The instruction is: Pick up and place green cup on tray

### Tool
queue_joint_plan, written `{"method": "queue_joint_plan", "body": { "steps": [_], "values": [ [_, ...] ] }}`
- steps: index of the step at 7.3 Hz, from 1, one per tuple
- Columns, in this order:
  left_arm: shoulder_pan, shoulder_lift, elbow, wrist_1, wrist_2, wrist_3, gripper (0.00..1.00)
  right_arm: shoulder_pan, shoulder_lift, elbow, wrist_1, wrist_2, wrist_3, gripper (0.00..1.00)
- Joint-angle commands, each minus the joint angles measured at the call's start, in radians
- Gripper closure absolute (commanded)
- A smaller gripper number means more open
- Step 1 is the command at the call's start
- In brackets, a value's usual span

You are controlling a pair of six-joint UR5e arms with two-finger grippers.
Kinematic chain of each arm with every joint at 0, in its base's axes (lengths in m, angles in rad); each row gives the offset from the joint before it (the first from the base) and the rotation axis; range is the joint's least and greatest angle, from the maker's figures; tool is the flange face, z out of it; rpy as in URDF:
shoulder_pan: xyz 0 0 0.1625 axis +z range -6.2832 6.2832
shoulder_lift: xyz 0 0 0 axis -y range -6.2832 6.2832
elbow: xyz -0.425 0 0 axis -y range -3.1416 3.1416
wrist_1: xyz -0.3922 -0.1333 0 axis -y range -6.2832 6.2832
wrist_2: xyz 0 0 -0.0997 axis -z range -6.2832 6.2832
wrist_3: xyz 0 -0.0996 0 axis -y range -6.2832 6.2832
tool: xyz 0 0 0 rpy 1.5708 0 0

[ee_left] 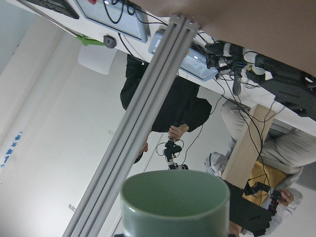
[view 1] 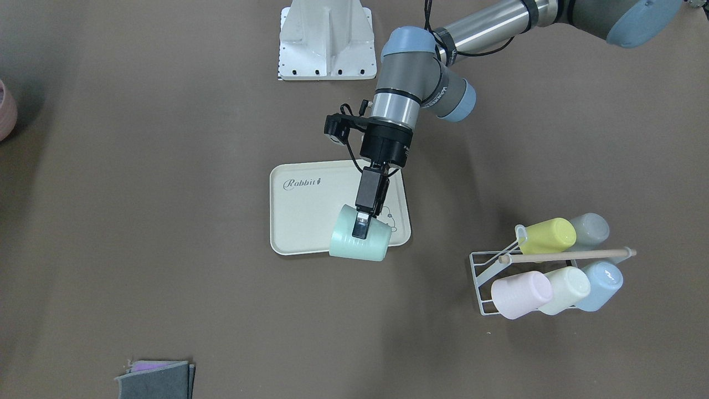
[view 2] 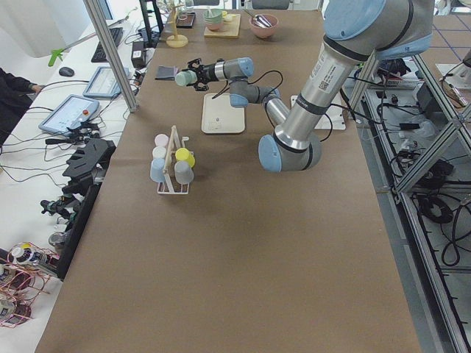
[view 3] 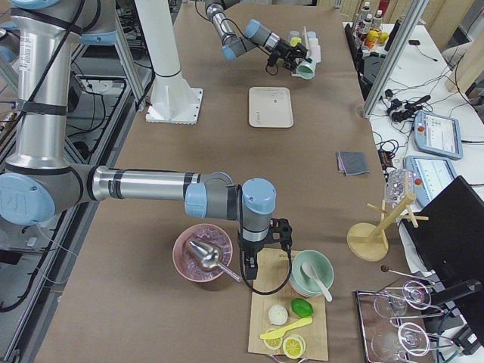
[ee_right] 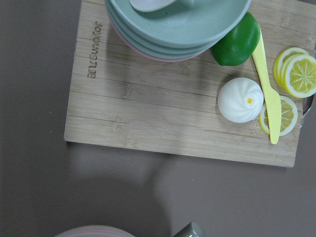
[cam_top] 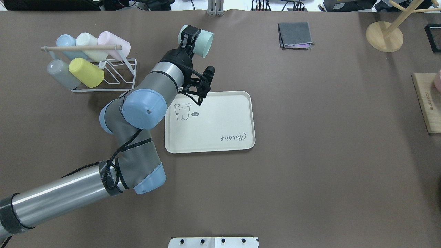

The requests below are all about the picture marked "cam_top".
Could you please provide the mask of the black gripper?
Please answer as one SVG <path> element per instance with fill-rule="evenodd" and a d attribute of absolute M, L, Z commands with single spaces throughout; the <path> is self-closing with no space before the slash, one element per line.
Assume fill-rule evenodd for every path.
<path fill-rule="evenodd" d="M 201 32 L 202 30 L 197 27 L 183 26 L 183 30 L 180 31 L 180 47 L 169 50 L 164 55 L 164 61 L 173 63 L 183 72 L 192 69 L 193 51 L 196 46 L 197 38 Z"/>

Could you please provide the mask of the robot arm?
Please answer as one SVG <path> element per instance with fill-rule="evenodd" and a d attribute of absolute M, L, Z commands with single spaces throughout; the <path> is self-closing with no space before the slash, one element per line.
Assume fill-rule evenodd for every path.
<path fill-rule="evenodd" d="M 12 165 L 28 190 L 1 197 L 1 242 L 51 219 L 136 188 L 146 193 L 164 183 L 165 172 L 150 135 L 175 97 L 206 78 L 192 79 L 194 45 L 202 31 L 178 33 L 169 50 L 146 77 L 125 91 L 88 91 L 82 98 L 102 98 L 93 131 L 85 106 L 44 89 L 8 87 L 1 93 L 1 177 L 12 180 Z"/>

